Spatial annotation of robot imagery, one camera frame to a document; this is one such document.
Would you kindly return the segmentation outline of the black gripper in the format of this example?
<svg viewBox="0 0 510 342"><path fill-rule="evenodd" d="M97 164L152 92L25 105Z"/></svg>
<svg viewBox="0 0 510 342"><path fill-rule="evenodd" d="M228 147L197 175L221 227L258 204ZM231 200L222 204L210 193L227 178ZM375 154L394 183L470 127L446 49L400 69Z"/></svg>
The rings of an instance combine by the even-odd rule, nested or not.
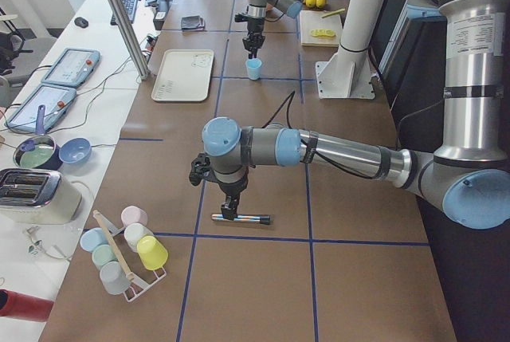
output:
<svg viewBox="0 0 510 342"><path fill-rule="evenodd" d="M224 203L221 205L222 217L226 220L237 218L237 207L240 202L241 192L248 186L248 177L242 176L233 182L226 182L219 179L218 185L226 194Z"/></svg>
<svg viewBox="0 0 510 342"><path fill-rule="evenodd" d="M254 18L248 15L241 16L247 23L247 36L242 39L245 49L249 53L249 59L258 58L259 49L263 46L265 36L263 34L265 27L264 18Z"/></svg>

